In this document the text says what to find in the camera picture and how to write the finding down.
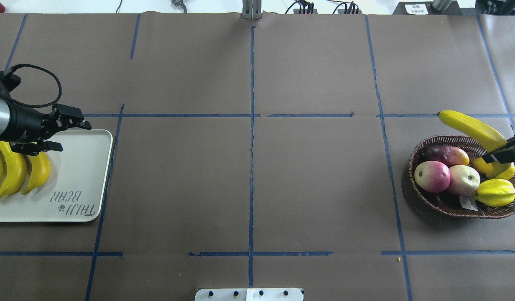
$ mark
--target rectangular tray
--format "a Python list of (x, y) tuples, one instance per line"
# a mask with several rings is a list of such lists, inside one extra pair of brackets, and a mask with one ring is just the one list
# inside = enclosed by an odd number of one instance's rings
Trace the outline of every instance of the rectangular tray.
[(62, 152), (47, 152), (48, 181), (26, 196), (0, 199), (0, 222), (87, 222), (100, 211), (112, 150), (106, 130), (67, 130), (51, 141)]

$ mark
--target lemon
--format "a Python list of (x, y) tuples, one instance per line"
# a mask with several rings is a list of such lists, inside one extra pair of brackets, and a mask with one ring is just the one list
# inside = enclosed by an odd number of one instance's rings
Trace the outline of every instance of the lemon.
[[(486, 163), (483, 158), (476, 158), (471, 162), (471, 166), (476, 169), (479, 173), (483, 173), (485, 175), (489, 175), (493, 172), (493, 163)], [(514, 163), (510, 164), (510, 167), (507, 168), (504, 172), (494, 177), (494, 179), (504, 179), (510, 180), (514, 176), (515, 166)]]

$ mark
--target metal clamp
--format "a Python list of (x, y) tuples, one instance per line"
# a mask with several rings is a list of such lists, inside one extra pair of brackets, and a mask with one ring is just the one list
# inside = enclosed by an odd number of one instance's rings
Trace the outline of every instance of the metal clamp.
[(261, 0), (242, 0), (243, 19), (261, 19)]

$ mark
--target fruit basket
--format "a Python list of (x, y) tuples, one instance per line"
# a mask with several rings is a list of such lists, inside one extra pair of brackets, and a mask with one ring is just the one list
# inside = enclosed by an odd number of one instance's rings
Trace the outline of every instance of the fruit basket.
[[(477, 208), (479, 211), (473, 211), (462, 208), (458, 196), (453, 196), (452, 194), (445, 191), (441, 193), (430, 193), (418, 187), (416, 181), (414, 180), (414, 171), (416, 170), (416, 167), (422, 162), (421, 156), (423, 154), (423, 150), (429, 146), (460, 147), (469, 155), (470, 160), (474, 160), (480, 156), (483, 156), (483, 154), (486, 153), (486, 150), (473, 138), (456, 135), (436, 135), (428, 137), (416, 145), (408, 162), (408, 177), (410, 178), (410, 182), (412, 183), (416, 194), (430, 208), (451, 217), (477, 219), (502, 219), (515, 213), (515, 197), (510, 204), (502, 207), (490, 207), (481, 202), (477, 202)], [(485, 175), (481, 174), (481, 182), (486, 180), (487, 178)], [(514, 185), (515, 188), (515, 173), (509, 181)]]

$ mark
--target label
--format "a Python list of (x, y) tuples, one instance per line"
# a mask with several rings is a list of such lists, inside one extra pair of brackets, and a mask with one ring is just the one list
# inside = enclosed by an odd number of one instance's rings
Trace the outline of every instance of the label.
[(404, 8), (410, 15), (428, 15), (425, 4), (405, 4)]
[(462, 208), (479, 211), (479, 209), (477, 209), (477, 204), (475, 204), (473, 195), (470, 194), (469, 196), (459, 196), (458, 198), (460, 198), (460, 205), (462, 205)]

